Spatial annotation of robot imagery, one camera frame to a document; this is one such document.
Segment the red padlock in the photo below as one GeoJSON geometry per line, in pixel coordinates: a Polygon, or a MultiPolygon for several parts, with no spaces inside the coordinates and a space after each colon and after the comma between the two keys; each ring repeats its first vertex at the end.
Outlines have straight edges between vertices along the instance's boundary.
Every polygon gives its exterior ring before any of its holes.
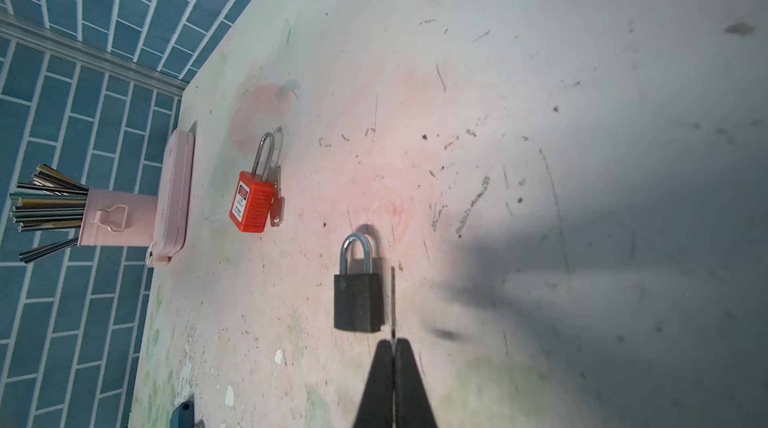
{"type": "Polygon", "coordinates": [[[244,233],[262,233],[266,225],[266,219],[270,215],[270,206],[272,197],[275,193],[275,186],[266,182],[266,174],[270,170],[272,163],[272,154],[275,150],[275,137],[272,133],[267,133],[261,138],[259,150],[256,152],[254,168],[250,171],[241,171],[240,180],[235,190],[235,199],[232,202],[230,210],[230,219],[237,229],[244,233]],[[266,164],[264,173],[256,174],[261,158],[261,150],[264,148],[264,142],[270,141],[270,150],[266,155],[266,164]]]}

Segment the white table surface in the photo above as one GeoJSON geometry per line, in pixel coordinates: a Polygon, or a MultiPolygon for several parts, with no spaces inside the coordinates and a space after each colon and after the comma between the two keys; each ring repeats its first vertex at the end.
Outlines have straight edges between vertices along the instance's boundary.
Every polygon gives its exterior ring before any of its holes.
{"type": "Polygon", "coordinates": [[[130,425],[193,396],[208,428],[350,426],[389,327],[334,330],[332,275],[370,225],[440,426],[756,426],[767,28],[765,0],[254,0],[184,93],[130,425]],[[240,233],[277,127],[285,220],[240,233]]]}

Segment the black padlock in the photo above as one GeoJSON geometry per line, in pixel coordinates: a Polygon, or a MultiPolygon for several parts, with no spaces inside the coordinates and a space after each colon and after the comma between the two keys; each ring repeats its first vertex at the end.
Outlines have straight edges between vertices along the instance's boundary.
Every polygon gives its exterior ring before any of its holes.
{"type": "Polygon", "coordinates": [[[341,331],[375,333],[384,319],[382,283],[373,273],[371,244],[364,234],[352,233],[341,246],[340,274],[333,275],[333,327],[341,331]],[[346,255],[355,241],[362,245],[365,273],[347,273],[346,255]]]}

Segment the padlock shackle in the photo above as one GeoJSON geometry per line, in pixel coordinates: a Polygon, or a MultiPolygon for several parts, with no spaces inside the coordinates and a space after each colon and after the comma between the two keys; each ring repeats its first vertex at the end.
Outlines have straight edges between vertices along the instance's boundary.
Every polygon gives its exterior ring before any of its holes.
{"type": "Polygon", "coordinates": [[[250,170],[251,174],[256,174],[256,169],[259,167],[259,160],[261,159],[261,151],[264,149],[264,142],[270,140],[270,150],[266,152],[266,164],[264,165],[264,174],[261,175],[261,180],[266,181],[266,174],[270,172],[270,164],[272,164],[272,154],[275,152],[275,136],[272,133],[267,133],[261,137],[259,142],[259,149],[256,151],[256,160],[254,161],[254,167],[250,170]]]}
{"type": "Polygon", "coordinates": [[[350,236],[346,237],[346,239],[344,240],[344,243],[342,243],[341,254],[339,256],[339,273],[346,274],[346,271],[347,271],[346,255],[347,255],[347,252],[350,250],[350,246],[355,241],[360,241],[360,244],[362,245],[362,263],[363,263],[365,272],[367,274],[373,273],[371,244],[370,244],[370,241],[368,241],[368,238],[366,238],[366,235],[362,233],[352,233],[350,236]]]}

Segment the pink pen holder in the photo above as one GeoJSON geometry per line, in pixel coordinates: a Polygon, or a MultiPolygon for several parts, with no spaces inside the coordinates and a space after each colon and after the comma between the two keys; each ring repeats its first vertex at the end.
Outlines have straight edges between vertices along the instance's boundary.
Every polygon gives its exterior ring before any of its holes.
{"type": "Polygon", "coordinates": [[[91,189],[78,246],[149,246],[157,210],[156,196],[91,189]]]}

